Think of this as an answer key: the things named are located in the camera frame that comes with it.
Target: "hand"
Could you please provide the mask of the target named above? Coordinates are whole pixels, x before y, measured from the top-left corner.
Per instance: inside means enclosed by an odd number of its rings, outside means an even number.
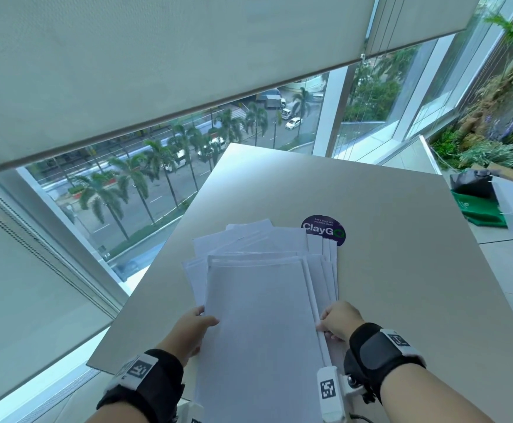
[[[207,329],[219,324],[219,320],[213,316],[200,316],[203,312],[202,305],[183,314],[165,339],[157,345],[157,348],[176,356],[183,367],[190,356],[200,351],[200,343]]]
[[[363,323],[364,319],[356,307],[346,301],[335,301],[321,314],[317,330],[347,342]]]

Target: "beige table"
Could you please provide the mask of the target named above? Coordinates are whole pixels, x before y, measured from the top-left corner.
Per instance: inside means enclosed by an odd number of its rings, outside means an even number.
[[[513,312],[442,177],[246,145],[227,149],[89,365],[114,373],[194,306],[180,264],[193,238],[263,218],[300,227],[315,214],[347,233],[340,297],[398,330],[493,419],[513,421]],[[186,398],[196,365],[185,371]]]

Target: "white roller blind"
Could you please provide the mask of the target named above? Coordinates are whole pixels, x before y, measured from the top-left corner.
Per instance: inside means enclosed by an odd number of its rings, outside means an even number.
[[[115,316],[0,200],[0,398]]]
[[[359,59],[374,0],[0,0],[0,168]]]
[[[463,30],[479,0],[379,0],[367,56]]]

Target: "person's left hand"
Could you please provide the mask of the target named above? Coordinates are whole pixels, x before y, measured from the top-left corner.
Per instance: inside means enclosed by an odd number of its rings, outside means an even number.
[[[202,305],[183,314],[156,348],[176,356],[185,367],[190,356],[200,351],[200,343],[207,329],[219,324],[219,320],[213,316],[200,316],[203,312]]]

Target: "glass window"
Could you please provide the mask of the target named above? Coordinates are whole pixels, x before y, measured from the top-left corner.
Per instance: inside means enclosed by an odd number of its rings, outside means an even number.
[[[359,64],[333,157],[360,160],[393,137],[435,41]]]
[[[458,101],[450,100],[452,91],[458,85],[460,78],[491,27],[491,24],[484,22],[484,19],[492,13],[497,13],[504,1],[480,0],[466,29],[454,36],[423,98],[421,109],[410,128],[408,136],[413,135],[455,108]]]
[[[229,142],[311,154],[319,74],[26,168],[132,290]]]

